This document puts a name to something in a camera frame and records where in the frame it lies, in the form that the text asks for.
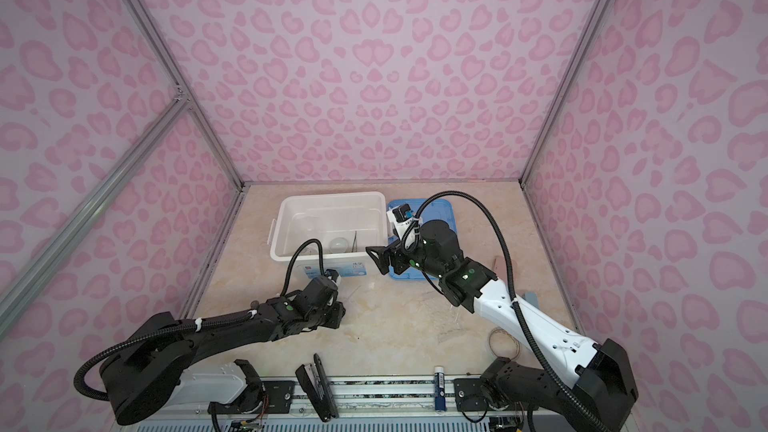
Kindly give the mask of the glass stirring rod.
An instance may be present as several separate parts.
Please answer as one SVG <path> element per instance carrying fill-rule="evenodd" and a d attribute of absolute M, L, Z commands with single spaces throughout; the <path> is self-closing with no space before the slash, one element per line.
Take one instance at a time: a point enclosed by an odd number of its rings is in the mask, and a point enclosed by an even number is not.
<path fill-rule="evenodd" d="M 345 305 L 348 305 L 348 304 L 350 304 L 350 303 L 353 303 L 353 302 L 354 302 L 354 300 L 355 300 L 355 296 L 356 296 L 356 294 L 358 293 L 358 291 L 359 291 L 360 289 L 361 289 L 361 286 L 357 286 L 357 287 L 355 287 L 353 290 L 351 290 L 351 291 L 348 291 L 348 292 L 347 292 L 347 293 L 346 293 L 346 294 L 345 294 L 345 295 L 344 295 L 344 296 L 341 298 L 341 301 L 342 301 L 342 302 L 343 302 Z"/>

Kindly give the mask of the white plastic storage bin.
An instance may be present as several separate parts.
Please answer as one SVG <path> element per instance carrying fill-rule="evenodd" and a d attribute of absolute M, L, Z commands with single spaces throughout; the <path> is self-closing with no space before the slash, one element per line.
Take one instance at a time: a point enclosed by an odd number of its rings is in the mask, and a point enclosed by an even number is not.
<path fill-rule="evenodd" d="M 299 217 L 315 216 L 321 220 L 323 261 L 326 269 L 335 269 L 342 277 L 362 277 L 379 270 L 366 254 L 367 246 L 388 244 L 390 228 L 386 217 L 385 196 L 380 192 L 353 192 L 291 196 L 281 203 L 272 221 L 268 245 L 271 258 L 288 265 L 294 252 L 291 223 Z M 352 245 L 358 231 L 357 252 L 332 254 L 329 243 L 345 237 Z"/>

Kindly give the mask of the clear acrylic test tube rack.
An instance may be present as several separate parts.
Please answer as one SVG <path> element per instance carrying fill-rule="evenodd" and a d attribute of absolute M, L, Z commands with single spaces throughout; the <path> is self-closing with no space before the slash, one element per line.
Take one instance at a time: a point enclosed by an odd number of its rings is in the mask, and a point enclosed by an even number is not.
<path fill-rule="evenodd" d="M 438 344 L 445 344 L 465 335 L 462 322 L 464 311 L 461 308 L 453 307 L 444 298 L 437 296 L 430 301 L 429 310 Z"/>

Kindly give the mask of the small white round dish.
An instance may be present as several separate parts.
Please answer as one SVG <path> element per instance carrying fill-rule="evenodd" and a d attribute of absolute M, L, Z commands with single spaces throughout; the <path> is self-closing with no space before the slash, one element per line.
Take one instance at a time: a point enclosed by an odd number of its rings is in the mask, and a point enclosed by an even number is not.
<path fill-rule="evenodd" d="M 333 238 L 329 243 L 329 251 L 332 254 L 349 253 L 352 249 L 351 242 L 345 237 Z"/>

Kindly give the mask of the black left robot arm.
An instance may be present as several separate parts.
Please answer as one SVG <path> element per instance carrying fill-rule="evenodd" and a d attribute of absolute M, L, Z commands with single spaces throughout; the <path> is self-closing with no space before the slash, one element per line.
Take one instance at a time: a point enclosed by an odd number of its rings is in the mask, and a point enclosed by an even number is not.
<path fill-rule="evenodd" d="M 168 405 L 183 372 L 204 359 L 319 327 L 337 329 L 345 314 L 338 282 L 321 275 L 302 290 L 215 317 L 177 320 L 157 313 L 125 341 L 86 360 L 73 386 L 87 398 L 108 402 L 118 424 L 141 422 Z"/>

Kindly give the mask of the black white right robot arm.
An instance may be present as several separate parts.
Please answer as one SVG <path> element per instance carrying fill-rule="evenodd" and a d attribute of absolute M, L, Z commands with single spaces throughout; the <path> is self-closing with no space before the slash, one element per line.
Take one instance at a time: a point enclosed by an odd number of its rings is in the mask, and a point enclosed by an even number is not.
<path fill-rule="evenodd" d="M 488 320 L 533 353 L 538 367 L 497 359 L 486 369 L 481 380 L 489 402 L 547 409 L 576 431 L 622 429 L 638 399 L 622 345 L 583 336 L 512 293 L 495 272 L 463 253 L 446 222 L 429 221 L 416 239 L 366 252 L 382 274 L 414 268 L 435 278 L 453 306 Z"/>

